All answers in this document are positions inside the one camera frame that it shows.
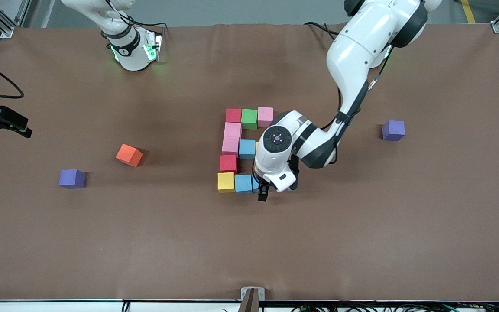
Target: purple cube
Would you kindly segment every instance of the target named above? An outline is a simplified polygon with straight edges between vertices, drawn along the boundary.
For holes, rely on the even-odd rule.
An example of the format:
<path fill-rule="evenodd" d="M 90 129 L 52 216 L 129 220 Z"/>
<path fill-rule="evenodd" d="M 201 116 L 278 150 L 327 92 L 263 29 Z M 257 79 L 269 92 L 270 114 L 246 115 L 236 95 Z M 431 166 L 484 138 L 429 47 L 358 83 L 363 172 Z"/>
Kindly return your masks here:
<path fill-rule="evenodd" d="M 86 173 L 76 169 L 61 170 L 59 186 L 67 189 L 81 189 L 86 184 Z"/>
<path fill-rule="evenodd" d="M 400 120 L 389 120 L 382 127 L 382 139 L 385 141 L 399 141 L 405 136 L 404 122 Z"/>

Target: orange cube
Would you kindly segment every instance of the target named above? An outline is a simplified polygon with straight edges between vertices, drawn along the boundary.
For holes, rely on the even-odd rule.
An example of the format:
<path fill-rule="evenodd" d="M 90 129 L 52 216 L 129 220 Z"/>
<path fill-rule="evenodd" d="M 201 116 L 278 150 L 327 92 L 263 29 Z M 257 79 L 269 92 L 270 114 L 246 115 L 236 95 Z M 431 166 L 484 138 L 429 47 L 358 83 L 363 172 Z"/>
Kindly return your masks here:
<path fill-rule="evenodd" d="M 142 159 L 143 155 L 144 154 L 142 154 L 142 152 L 140 152 L 136 148 L 123 144 L 117 154 L 117 159 L 127 165 L 135 167 L 140 164 L 140 160 Z"/>

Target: red cube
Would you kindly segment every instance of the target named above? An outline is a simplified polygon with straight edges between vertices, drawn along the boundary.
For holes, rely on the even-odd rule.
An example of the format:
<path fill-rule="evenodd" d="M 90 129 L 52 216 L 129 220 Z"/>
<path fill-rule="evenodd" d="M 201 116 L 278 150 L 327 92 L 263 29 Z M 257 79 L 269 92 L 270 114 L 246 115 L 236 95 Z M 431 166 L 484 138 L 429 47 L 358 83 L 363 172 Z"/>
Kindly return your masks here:
<path fill-rule="evenodd" d="M 234 172 L 238 173 L 236 166 L 236 155 L 221 155 L 219 156 L 219 172 Z"/>
<path fill-rule="evenodd" d="M 228 123 L 242 122 L 242 109 L 241 108 L 227 108 L 226 109 L 226 122 L 228 122 Z"/>

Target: green led light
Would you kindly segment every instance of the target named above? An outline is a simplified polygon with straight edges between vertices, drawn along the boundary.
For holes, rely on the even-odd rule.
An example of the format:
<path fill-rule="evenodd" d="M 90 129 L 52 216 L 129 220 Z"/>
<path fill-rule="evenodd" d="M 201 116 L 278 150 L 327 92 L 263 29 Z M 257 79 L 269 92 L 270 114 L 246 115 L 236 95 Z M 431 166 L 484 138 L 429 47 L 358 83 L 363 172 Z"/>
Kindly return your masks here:
<path fill-rule="evenodd" d="M 117 56 L 117 52 L 115 51 L 115 48 L 111 46 L 111 51 L 113 51 L 113 55 L 115 55 L 115 61 L 119 62 L 119 57 Z"/>
<path fill-rule="evenodd" d="M 150 61 L 153 61 L 154 59 L 156 59 L 155 49 L 154 48 L 152 48 L 151 46 L 147 47 L 146 45 L 144 45 L 144 48 L 145 48 L 145 51 L 146 51 L 146 54 L 147 54 L 147 58 Z"/>

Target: green cube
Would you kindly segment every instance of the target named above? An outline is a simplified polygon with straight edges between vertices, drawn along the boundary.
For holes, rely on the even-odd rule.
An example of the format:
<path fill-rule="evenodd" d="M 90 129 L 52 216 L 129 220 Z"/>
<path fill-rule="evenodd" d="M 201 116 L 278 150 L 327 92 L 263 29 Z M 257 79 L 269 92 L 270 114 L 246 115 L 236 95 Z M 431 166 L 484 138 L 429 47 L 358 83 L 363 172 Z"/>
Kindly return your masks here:
<path fill-rule="evenodd" d="M 242 129 L 257 130 L 257 109 L 242 109 Z"/>

